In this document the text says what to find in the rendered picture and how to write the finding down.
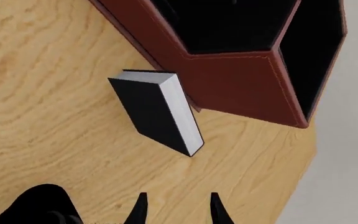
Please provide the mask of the black book with white pages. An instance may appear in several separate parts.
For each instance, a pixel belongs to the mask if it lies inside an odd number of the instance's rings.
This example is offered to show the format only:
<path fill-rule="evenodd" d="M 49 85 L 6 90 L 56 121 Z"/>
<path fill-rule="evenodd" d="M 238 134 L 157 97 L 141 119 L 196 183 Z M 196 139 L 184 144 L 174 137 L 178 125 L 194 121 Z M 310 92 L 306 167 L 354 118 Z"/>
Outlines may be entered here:
<path fill-rule="evenodd" d="M 176 73 L 126 69 L 109 82 L 139 134 L 189 157 L 203 147 Z"/>

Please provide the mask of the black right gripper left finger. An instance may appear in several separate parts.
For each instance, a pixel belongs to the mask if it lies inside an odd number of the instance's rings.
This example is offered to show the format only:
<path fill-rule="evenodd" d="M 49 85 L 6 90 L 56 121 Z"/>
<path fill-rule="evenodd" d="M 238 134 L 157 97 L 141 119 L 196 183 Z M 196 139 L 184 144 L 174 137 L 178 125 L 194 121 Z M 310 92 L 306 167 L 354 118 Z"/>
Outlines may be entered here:
<path fill-rule="evenodd" d="M 131 213 L 125 220 L 125 224 L 146 224 L 148 210 L 147 193 L 141 192 L 131 210 Z"/>

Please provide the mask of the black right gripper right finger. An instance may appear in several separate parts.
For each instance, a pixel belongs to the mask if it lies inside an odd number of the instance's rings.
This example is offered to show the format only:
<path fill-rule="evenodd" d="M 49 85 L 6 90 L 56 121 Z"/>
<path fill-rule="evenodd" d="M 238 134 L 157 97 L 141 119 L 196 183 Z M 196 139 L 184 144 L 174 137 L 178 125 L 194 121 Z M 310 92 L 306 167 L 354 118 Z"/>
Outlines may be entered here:
<path fill-rule="evenodd" d="M 234 224 L 217 192 L 211 193 L 210 210 L 213 224 Z"/>

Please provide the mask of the red-brown desk caddy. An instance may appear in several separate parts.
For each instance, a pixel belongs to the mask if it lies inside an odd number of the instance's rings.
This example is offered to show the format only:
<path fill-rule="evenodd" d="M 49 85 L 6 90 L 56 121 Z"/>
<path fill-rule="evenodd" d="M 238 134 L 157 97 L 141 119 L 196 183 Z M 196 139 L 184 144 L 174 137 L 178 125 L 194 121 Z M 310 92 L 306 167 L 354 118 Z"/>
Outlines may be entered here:
<path fill-rule="evenodd" d="M 89 0 L 197 110 L 307 128 L 347 35 L 344 0 Z"/>

